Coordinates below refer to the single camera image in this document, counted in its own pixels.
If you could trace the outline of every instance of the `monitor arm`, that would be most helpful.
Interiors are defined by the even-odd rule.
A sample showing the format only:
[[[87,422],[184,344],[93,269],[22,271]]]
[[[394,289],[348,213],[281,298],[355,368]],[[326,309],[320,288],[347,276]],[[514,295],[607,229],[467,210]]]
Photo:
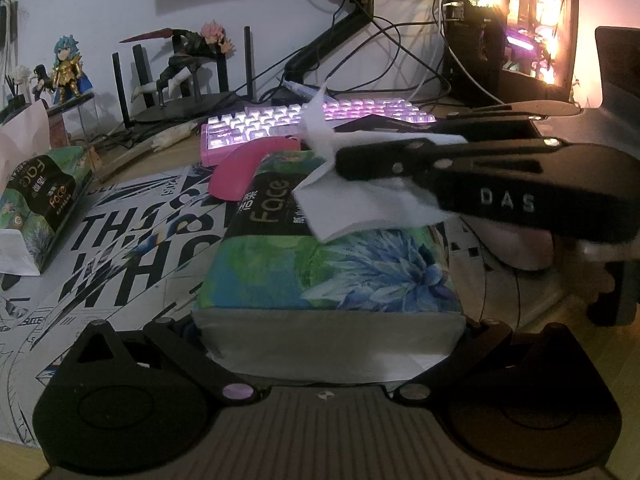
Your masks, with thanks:
[[[373,0],[350,1],[358,2],[362,8],[356,6],[348,16],[324,31],[292,57],[284,67],[286,80],[304,83],[307,72],[317,68],[326,56],[370,23],[370,16],[373,15]]]

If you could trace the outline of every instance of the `tissue paper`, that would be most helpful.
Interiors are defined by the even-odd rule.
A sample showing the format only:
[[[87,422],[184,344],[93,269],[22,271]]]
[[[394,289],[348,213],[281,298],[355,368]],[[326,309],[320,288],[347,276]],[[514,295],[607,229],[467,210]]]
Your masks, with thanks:
[[[0,126],[0,194],[22,161],[49,151],[49,118],[38,101]]]
[[[433,195],[407,178],[367,182],[343,179],[335,172],[335,153],[345,146],[427,138],[435,144],[461,144],[462,136],[397,132],[334,132],[324,120],[322,92],[302,113],[306,143],[326,162],[294,190],[306,222],[320,241],[374,228],[409,228],[446,220]]]

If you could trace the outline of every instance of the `pink keyboard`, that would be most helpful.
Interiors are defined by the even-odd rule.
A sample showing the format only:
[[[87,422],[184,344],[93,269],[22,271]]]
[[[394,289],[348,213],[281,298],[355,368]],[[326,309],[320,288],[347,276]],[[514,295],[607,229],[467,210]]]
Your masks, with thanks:
[[[234,115],[212,117],[202,125],[200,156],[205,166],[215,166],[240,144],[259,137],[287,136],[300,133],[303,105],[268,108],[245,108]],[[435,117],[421,112],[400,98],[354,99],[324,104],[324,118],[329,126],[353,121],[370,114],[382,115],[409,123],[432,123]]]

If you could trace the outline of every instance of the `white cable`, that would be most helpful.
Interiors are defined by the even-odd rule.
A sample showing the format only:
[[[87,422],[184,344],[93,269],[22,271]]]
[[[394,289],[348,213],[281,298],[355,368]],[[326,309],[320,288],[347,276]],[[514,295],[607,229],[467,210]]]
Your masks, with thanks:
[[[440,0],[440,16],[442,16],[442,0]],[[466,68],[462,65],[462,63],[460,62],[460,60],[458,59],[458,56],[456,56],[453,53],[453,50],[451,49],[451,47],[449,46],[449,43],[447,42],[447,38],[445,38],[444,36],[444,30],[442,30],[442,28],[440,26],[438,26],[438,30],[440,31],[440,34],[442,35],[442,39],[445,41],[445,44],[447,45],[447,48],[449,49],[449,53],[451,54],[451,57],[456,61],[456,63],[460,66],[460,68],[462,69],[462,72],[465,73],[465,75],[469,78],[469,81],[471,81],[474,85],[476,85],[478,87],[478,89],[480,91],[482,91],[483,94],[487,95],[488,97],[490,97],[491,99],[493,99],[495,102],[497,102],[498,104],[503,105],[504,102],[501,101],[500,99],[498,99],[495,95],[493,95],[491,92],[485,90],[484,88],[482,88],[482,85],[476,81],[473,76],[466,71]]]
[[[440,36],[441,31],[442,30],[442,0],[438,1],[438,35],[437,37]],[[431,60],[429,61],[429,66],[433,66],[433,63],[436,61],[436,54],[438,52],[438,45],[436,44],[434,49],[433,49],[433,54],[431,55]],[[406,99],[407,101],[411,102],[412,99],[415,97],[415,95],[420,91],[420,88],[422,88],[422,86],[424,85],[424,82],[427,81],[427,76],[430,74],[430,72],[425,72],[424,75],[422,76],[422,79],[420,80],[420,82],[418,83],[418,86],[415,88],[415,90],[412,92],[412,94]]]

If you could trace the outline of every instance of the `green floral tissue pack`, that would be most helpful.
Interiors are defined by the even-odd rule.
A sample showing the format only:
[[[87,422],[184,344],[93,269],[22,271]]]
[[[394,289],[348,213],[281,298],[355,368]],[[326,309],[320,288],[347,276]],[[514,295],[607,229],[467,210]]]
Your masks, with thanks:
[[[0,196],[0,272],[39,276],[58,233],[91,182],[79,146],[21,163]]]
[[[200,289],[194,320],[215,360],[253,376],[405,380],[444,359],[465,319],[435,230],[368,230],[326,244],[292,190],[323,162],[265,158]]]

